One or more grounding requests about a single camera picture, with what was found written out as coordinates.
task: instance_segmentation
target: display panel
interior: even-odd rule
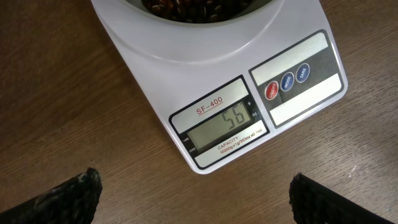
[[[244,124],[250,120],[251,116],[244,103],[239,102],[214,118],[199,125],[197,128],[189,131],[188,136],[196,149],[200,150],[231,131],[237,131],[239,127],[243,127]]]

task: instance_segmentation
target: unit button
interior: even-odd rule
[[[282,91],[289,91],[294,84],[294,74],[292,72],[286,73],[280,81],[280,89]]]
[[[307,63],[304,63],[299,66],[296,72],[296,80],[299,83],[305,82],[310,76],[310,66]]]
[[[273,100],[278,95],[279,85],[277,81],[268,83],[264,92],[267,100]]]

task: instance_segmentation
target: white digital scale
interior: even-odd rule
[[[95,11],[189,166],[208,174],[339,100],[347,78],[318,0],[253,1],[212,24],[140,0]]]

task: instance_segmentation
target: black border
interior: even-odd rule
[[[267,127],[266,122],[264,121],[264,117],[262,116],[262,113],[261,113],[261,111],[260,111],[260,109],[259,109],[259,107],[258,107],[256,101],[254,100],[253,95],[251,94],[250,89],[249,89],[249,87],[248,87],[248,84],[247,84],[246,81],[244,80],[243,75],[237,76],[236,78],[232,79],[231,81],[228,81],[228,82],[225,83],[224,85],[221,85],[220,87],[218,87],[218,88],[216,88],[215,90],[209,92],[209,93],[206,94],[205,96],[203,96],[203,97],[201,97],[201,98],[195,100],[193,103],[190,103],[189,105],[183,107],[182,109],[178,110],[177,112],[174,112],[173,114],[171,114],[171,115],[169,116],[169,123],[170,123],[171,127],[173,127],[174,132],[176,133],[176,135],[178,136],[178,138],[179,138],[180,141],[181,141],[180,135],[178,134],[177,130],[175,129],[175,127],[174,127],[174,125],[173,125],[172,118],[173,118],[175,115],[177,115],[177,114],[181,113],[182,111],[186,110],[187,108],[191,107],[191,106],[194,105],[195,103],[198,103],[199,101],[203,100],[203,99],[206,98],[207,96],[210,96],[211,94],[213,94],[213,93],[217,92],[218,90],[220,90],[220,89],[222,89],[222,88],[228,86],[229,84],[231,84],[232,82],[235,82],[236,80],[238,80],[238,79],[240,79],[240,78],[242,79],[243,84],[244,84],[244,86],[246,87],[246,90],[247,90],[248,93],[249,93],[249,96],[253,99],[252,102],[256,104],[257,110],[259,111],[258,116],[260,116],[260,118],[259,118],[258,120],[259,120],[259,121],[262,121],[264,127],[266,128],[266,132],[263,133],[262,135],[260,135],[257,139],[255,139],[255,140],[253,140],[253,141],[247,143],[246,145],[244,145],[244,146],[240,147],[239,149],[237,149],[237,150],[235,150],[235,151],[229,153],[228,155],[225,155],[224,157],[221,157],[220,159],[218,159],[218,160],[212,162],[211,164],[207,165],[206,167],[201,167],[201,166],[199,166],[199,164],[196,162],[195,158],[193,158],[193,157],[190,155],[191,158],[192,158],[192,160],[194,161],[194,163],[195,163],[195,164],[197,165],[197,167],[198,167],[199,169],[201,169],[201,170],[207,169],[208,167],[210,167],[210,166],[216,164],[217,162],[219,162],[219,161],[225,159],[226,157],[228,157],[228,156],[234,154],[235,152],[238,152],[239,150],[243,149],[244,147],[250,145],[251,143],[253,143],[253,142],[255,142],[256,140],[260,139],[261,137],[265,136],[266,134],[269,134],[269,129],[268,129],[268,127]],[[203,122],[208,121],[208,120],[211,119],[212,117],[216,116],[218,113],[214,114],[213,116],[210,116],[209,118],[207,118],[207,119],[201,121],[200,123],[203,123]]]
[[[313,37],[314,35],[319,34],[320,32],[323,33],[323,34],[325,35],[326,41],[328,42],[328,47],[327,47],[326,49],[330,49],[330,50],[333,52],[333,55],[335,56],[335,61],[334,61],[334,62],[337,64],[337,67],[338,67],[337,55],[336,55],[336,52],[333,50],[333,47],[332,47],[332,44],[331,44],[331,42],[330,42],[329,35],[328,35],[327,31],[324,30],[324,29],[320,29],[320,30],[314,32],[313,34],[311,34],[311,35],[307,36],[306,38],[300,40],[299,42],[295,43],[294,45],[292,45],[292,46],[286,48],[285,50],[279,52],[278,54],[272,56],[271,58],[269,58],[269,59],[267,59],[267,60],[261,62],[260,64],[256,65],[255,67],[249,69],[250,77],[251,77],[251,79],[252,79],[254,85],[256,86],[257,92],[258,92],[258,94],[260,95],[260,98],[261,98],[262,103],[264,104],[264,107],[265,107],[265,103],[263,102],[262,97],[261,97],[261,90],[259,89],[259,85],[257,85],[257,82],[255,81],[255,79],[254,79],[254,77],[253,77],[252,71],[255,70],[255,69],[257,69],[258,67],[264,65],[265,63],[271,61],[272,59],[274,59],[274,58],[276,58],[276,57],[278,57],[278,56],[284,54],[286,51],[288,51],[288,50],[294,48],[294,47],[297,46],[298,44],[301,44],[302,42],[308,40],[309,38]],[[340,88],[340,90],[338,90],[336,93],[330,95],[328,98],[325,98],[325,99],[323,99],[322,101],[316,103],[315,105],[313,105],[313,106],[307,108],[306,110],[302,111],[301,113],[299,113],[299,114],[297,114],[297,115],[291,117],[291,118],[288,119],[287,121],[284,121],[284,122],[281,123],[280,125],[276,125],[276,124],[275,124],[275,121],[274,121],[274,119],[272,118],[271,113],[270,113],[269,110],[265,107],[265,108],[266,108],[266,111],[267,111],[267,113],[268,113],[268,116],[269,116],[269,118],[271,119],[272,124],[274,125],[274,127],[275,127],[276,129],[278,129],[278,128],[284,126],[285,124],[291,122],[292,120],[298,118],[299,116],[303,115],[304,113],[306,113],[306,112],[312,110],[313,108],[319,106],[320,104],[322,104],[322,103],[328,101],[330,98],[333,98],[333,97],[336,96],[337,94],[341,93],[341,92],[344,90],[345,85],[344,85],[343,79],[342,79],[342,77],[341,77],[340,68],[338,68],[338,73],[337,73],[337,74],[338,74],[338,76],[339,76],[339,78],[340,78],[340,83],[341,83],[341,88]]]

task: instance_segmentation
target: wooden table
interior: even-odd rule
[[[289,183],[303,172],[398,222],[398,1],[322,4],[346,96],[197,175],[90,1],[0,1],[0,211],[95,167],[93,223],[294,223]]]

